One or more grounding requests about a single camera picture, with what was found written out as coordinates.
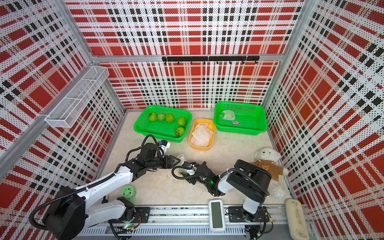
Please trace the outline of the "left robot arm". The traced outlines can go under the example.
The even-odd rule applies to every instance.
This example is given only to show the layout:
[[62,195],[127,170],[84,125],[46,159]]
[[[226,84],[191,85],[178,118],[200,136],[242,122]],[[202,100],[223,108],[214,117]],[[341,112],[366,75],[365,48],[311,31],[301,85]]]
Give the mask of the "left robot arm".
[[55,198],[32,210],[29,215],[30,224],[37,229],[51,232],[58,240],[72,240],[83,229],[121,218],[133,208],[133,204],[123,197],[101,205],[95,205],[95,202],[132,183],[149,170],[175,167],[181,160],[166,155],[169,147],[170,143],[165,140],[153,143],[143,141],[134,149],[138,152],[136,157],[126,157],[108,175],[74,189],[60,189]]

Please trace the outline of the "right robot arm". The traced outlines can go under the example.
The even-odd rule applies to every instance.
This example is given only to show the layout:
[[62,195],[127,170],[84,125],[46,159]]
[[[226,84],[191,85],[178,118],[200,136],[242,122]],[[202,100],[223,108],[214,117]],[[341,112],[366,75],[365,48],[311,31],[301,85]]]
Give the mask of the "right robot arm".
[[192,185],[201,183],[214,197],[224,196],[232,189],[239,191],[245,196],[243,214],[252,217],[270,195],[268,187],[272,180],[268,171],[243,160],[237,160],[232,168],[220,175],[214,174],[206,162],[184,162],[172,168],[172,176]]

